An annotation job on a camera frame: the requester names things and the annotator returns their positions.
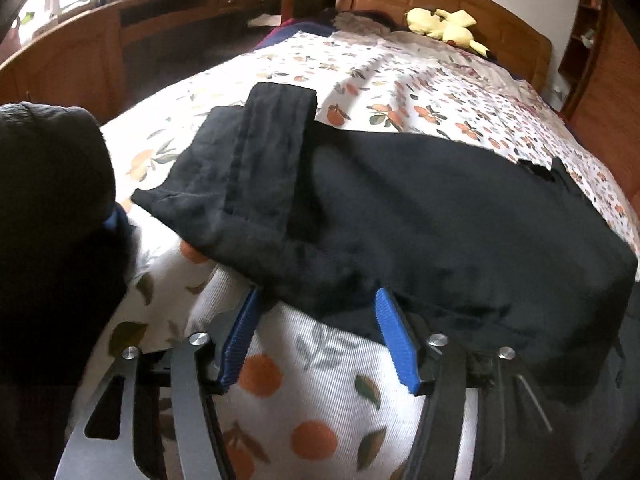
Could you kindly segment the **black double-breasted coat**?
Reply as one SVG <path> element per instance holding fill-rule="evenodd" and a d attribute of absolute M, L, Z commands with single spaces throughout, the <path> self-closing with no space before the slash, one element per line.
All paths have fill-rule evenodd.
<path fill-rule="evenodd" d="M 317 122 L 314 91 L 214 108 L 134 203 L 316 320 L 380 341 L 380 288 L 465 348 L 513 348 L 553 399 L 590 395 L 637 258 L 562 162 Z"/>

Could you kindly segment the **orange print bed quilt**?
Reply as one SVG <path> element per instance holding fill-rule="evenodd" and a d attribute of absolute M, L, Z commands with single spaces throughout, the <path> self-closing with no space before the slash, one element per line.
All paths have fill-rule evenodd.
<path fill-rule="evenodd" d="M 311 88 L 328 125 L 429 134 L 544 166 L 559 157 L 610 228 L 639 243 L 638 217 L 608 168 L 527 81 L 405 32 L 300 32 L 171 84 L 103 127 L 116 196 L 134 228 L 134 267 L 94 347 L 74 414 L 116 352 L 132 344 L 166 349 L 246 289 L 244 278 L 196 254 L 130 197 L 165 180 L 212 108 L 243 104 L 259 81 Z M 242 479 L 395 479 L 421 406 L 379 344 L 279 304 L 260 322 L 218 412 Z"/>

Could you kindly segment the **black padded jacket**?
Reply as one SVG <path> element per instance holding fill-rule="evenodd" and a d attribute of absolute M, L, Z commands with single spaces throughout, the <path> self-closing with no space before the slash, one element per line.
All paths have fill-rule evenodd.
<path fill-rule="evenodd" d="M 124 296 L 129 226 L 80 107 L 1 110 L 1 474 L 50 479 L 92 349 Z"/>

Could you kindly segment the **floral pillow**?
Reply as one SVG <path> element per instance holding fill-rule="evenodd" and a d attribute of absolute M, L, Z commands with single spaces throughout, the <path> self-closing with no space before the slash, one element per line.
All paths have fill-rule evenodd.
<path fill-rule="evenodd" d="M 440 40 L 410 32 L 407 22 L 404 27 L 386 25 L 385 15 L 378 12 L 341 12 L 333 19 L 334 27 L 343 36 L 365 36 L 367 40 L 382 41 L 385 47 L 411 54 L 424 60 L 436 60 L 448 64 L 480 66 L 495 63 L 495 55 L 489 50 L 488 58 L 474 52 L 444 44 Z"/>

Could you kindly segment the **yellow plush toy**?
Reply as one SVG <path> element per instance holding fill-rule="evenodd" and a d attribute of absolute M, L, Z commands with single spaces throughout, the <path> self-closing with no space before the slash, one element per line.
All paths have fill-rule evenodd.
<path fill-rule="evenodd" d="M 413 8 L 406 13 L 410 32 L 442 41 L 444 44 L 474 52 L 488 58 L 489 49 L 474 39 L 471 28 L 477 24 L 475 18 L 465 10 L 448 12 L 442 9 L 430 11 Z"/>

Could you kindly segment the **wooden bed headboard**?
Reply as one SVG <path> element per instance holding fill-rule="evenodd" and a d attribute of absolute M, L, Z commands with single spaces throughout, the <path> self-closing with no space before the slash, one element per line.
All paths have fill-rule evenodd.
<path fill-rule="evenodd" d="M 337 0 L 341 11 L 378 11 L 395 24 L 406 24 L 413 8 L 465 10 L 476 19 L 475 39 L 489 48 L 497 62 L 510 73 L 527 80 L 536 91 L 546 86 L 551 60 L 551 41 L 518 16 L 492 0 Z"/>

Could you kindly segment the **long wooden desk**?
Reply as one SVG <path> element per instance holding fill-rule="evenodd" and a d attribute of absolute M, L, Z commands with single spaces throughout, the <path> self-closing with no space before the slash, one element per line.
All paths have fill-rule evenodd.
<path fill-rule="evenodd" d="M 55 26 L 1 65 L 1 103 L 80 106 L 99 122 L 125 108 L 126 47 L 268 0 L 116 0 Z"/>

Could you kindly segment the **wooden slatted wardrobe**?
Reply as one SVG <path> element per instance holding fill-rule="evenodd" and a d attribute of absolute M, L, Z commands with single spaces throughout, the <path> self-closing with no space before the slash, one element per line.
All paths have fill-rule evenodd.
<path fill-rule="evenodd" d="M 570 84 L 561 115 L 639 207 L 639 48 L 608 0 L 578 0 L 559 67 Z"/>

